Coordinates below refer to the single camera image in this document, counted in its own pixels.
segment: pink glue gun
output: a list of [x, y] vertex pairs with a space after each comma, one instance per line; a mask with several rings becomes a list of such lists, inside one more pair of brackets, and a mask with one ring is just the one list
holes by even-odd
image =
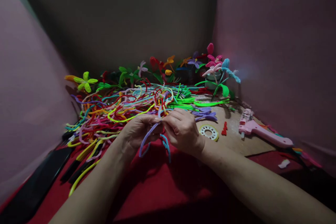
[[283, 138], [265, 130], [253, 119], [252, 110], [245, 109], [240, 118], [239, 133], [244, 139], [245, 134], [250, 135], [252, 132], [281, 148], [289, 148], [294, 145], [289, 138]]

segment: hand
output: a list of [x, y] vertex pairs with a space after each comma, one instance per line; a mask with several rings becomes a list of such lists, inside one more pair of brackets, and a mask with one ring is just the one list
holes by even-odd
[[[160, 122], [160, 118], [155, 115], [142, 114], [131, 121], [122, 129], [117, 139], [122, 139], [125, 147], [131, 147], [134, 154], [139, 149], [142, 140], [151, 127]], [[160, 133], [163, 130], [163, 125], [159, 124], [152, 134], [147, 138], [146, 144], [152, 141], [156, 141], [160, 137]]]
[[162, 121], [173, 146], [193, 156], [202, 152], [205, 139], [199, 134], [192, 114], [175, 108]]

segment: red tablecloth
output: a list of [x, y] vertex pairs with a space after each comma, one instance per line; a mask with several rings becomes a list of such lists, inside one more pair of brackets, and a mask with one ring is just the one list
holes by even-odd
[[[226, 220], [232, 219], [235, 222], [247, 217], [249, 220], [257, 220], [207, 166], [171, 145], [170, 149], [171, 164], [168, 163], [167, 151], [159, 140], [151, 144], [150, 150], [143, 158], [136, 155], [111, 207], [109, 220], [151, 220], [152, 223], [165, 223], [177, 221], [175, 218], [180, 222], [185, 218], [187, 221], [200, 222], [203, 221], [202, 218], [207, 221], [217, 218], [218, 215], [225, 215]], [[29, 224], [48, 223], [68, 198], [71, 186], [69, 183], [61, 184], [59, 178], [78, 153], [79, 150], [72, 154]], [[287, 168], [280, 169], [278, 164], [285, 157], [278, 152], [263, 153], [249, 158], [278, 174], [302, 169], [294, 161]]]

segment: wooden table surface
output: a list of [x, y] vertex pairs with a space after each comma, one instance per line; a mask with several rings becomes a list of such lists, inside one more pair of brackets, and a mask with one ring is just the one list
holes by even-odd
[[[200, 95], [196, 98], [197, 101], [202, 102], [210, 101], [210, 99], [211, 96], [208, 95]], [[229, 110], [229, 106], [235, 108], [236, 110]], [[275, 148], [273, 146], [269, 145], [266, 141], [253, 133], [249, 136], [245, 136], [244, 140], [241, 139], [240, 133], [238, 132], [238, 126], [243, 110], [244, 108], [241, 107], [237, 102], [230, 101], [230, 104], [219, 105], [211, 108], [212, 112], [216, 112], [216, 117], [218, 119], [217, 122], [201, 120], [196, 124], [198, 129], [200, 129], [203, 125], [210, 125], [214, 127], [219, 134], [219, 144], [225, 145], [229, 149], [244, 156], [251, 156], [263, 152], [274, 151]], [[254, 119], [257, 123], [264, 125], [257, 118]], [[226, 131], [226, 136], [222, 136], [221, 133], [225, 121], [227, 122], [228, 129]]]

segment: flower pot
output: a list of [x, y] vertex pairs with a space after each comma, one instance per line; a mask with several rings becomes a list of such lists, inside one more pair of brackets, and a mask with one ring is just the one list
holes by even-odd
[[[222, 76], [222, 72], [215, 72], [215, 76], [216, 76], [216, 79], [217, 79], [217, 82], [220, 81], [221, 79], [221, 76]], [[205, 78], [207, 81], [211, 81], [211, 82], [216, 82], [215, 81], [215, 77], [212, 73], [209, 73], [206, 75], [206, 78]], [[210, 90], [215, 90], [217, 85], [216, 84], [212, 84], [212, 83], [205, 83], [204, 85], [206, 88], [210, 89]]]

